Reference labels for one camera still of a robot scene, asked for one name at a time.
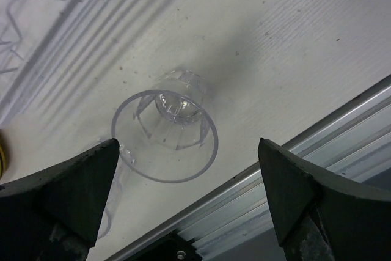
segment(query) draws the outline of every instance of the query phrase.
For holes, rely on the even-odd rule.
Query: white table surface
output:
[[[88,260],[105,260],[256,162],[261,136],[283,144],[391,74],[391,0],[154,0],[137,14],[148,1],[112,32],[118,45],[89,60],[93,70],[85,65],[52,105],[3,130],[8,182],[109,135],[121,102],[169,70],[192,70],[212,85],[214,164],[175,185],[132,174],[113,228]]]

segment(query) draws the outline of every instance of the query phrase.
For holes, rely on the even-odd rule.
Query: clear plastic object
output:
[[[99,138],[93,144],[87,146],[83,151],[91,149],[92,147],[104,142],[105,140],[107,139]],[[128,181],[130,172],[131,169],[120,158],[117,163],[117,169],[115,170],[114,177],[112,179],[108,200],[106,202],[106,206],[102,215],[102,221],[98,231],[98,240],[107,235],[111,229],[113,218],[121,201],[123,187]]]
[[[112,136],[123,145],[121,159],[146,178],[180,183],[200,176],[219,146],[205,80],[184,70],[162,76],[121,104]]]

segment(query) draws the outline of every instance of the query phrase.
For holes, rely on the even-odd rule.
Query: dish rack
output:
[[[105,15],[110,3],[111,0],[7,1],[0,19],[0,128],[26,112],[44,88],[60,88],[65,74],[78,66],[82,55],[121,6],[117,4],[116,11]],[[106,22],[101,23],[100,30],[90,32],[103,15]],[[94,44],[90,54],[98,47]],[[38,105],[49,98],[43,95]]]

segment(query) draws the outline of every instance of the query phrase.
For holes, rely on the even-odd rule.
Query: cup rim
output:
[[[201,105],[199,105],[198,103],[194,102],[189,97],[187,97],[185,95],[181,95],[181,94],[179,94],[179,93],[177,93],[175,91],[161,90],[161,89],[145,90],[145,91],[139,92],[137,94],[134,94],[134,95],[130,96],[129,98],[127,98],[118,107],[117,111],[115,112],[114,117],[112,119],[112,123],[111,123],[111,135],[112,135],[113,138],[115,138],[115,126],[117,125],[117,121],[118,121],[119,115],[125,109],[125,107],[128,106],[128,104],[130,104],[132,101],[134,101],[134,100],[136,100],[138,98],[141,98],[143,96],[146,96],[146,95],[157,95],[157,94],[169,94],[169,95],[174,95],[176,97],[185,99],[188,103],[193,104],[202,113],[202,115],[208,121],[209,126],[210,126],[210,128],[212,130],[212,134],[213,134],[214,144],[213,144],[212,155],[211,155],[209,161],[207,162],[207,164],[200,171],[198,171],[196,174],[194,174],[194,175],[192,175],[190,177],[186,177],[186,178],[179,179],[179,180],[162,180],[162,179],[159,179],[159,178],[154,178],[154,177],[151,177],[151,176],[149,176],[149,175],[147,175],[147,174],[137,170],[132,164],[127,164],[127,165],[129,166],[129,168],[132,171],[137,172],[139,175],[141,175],[141,176],[143,176],[143,177],[145,177],[147,179],[154,180],[156,182],[160,182],[160,183],[183,183],[183,182],[187,182],[189,180],[194,180],[195,178],[197,178],[200,175],[202,175],[206,170],[208,170],[209,167],[214,162],[214,160],[216,159],[217,151],[219,149],[219,137],[218,137],[218,134],[217,134],[216,125],[214,124],[213,119],[210,117],[208,112]],[[120,157],[126,163],[126,159],[123,157],[123,155],[121,153],[120,153]]]

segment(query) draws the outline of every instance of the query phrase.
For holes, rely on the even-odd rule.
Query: screw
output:
[[[177,252],[177,258],[178,260],[184,260],[185,259],[185,256],[186,256],[186,253],[183,252],[183,251],[178,251]]]

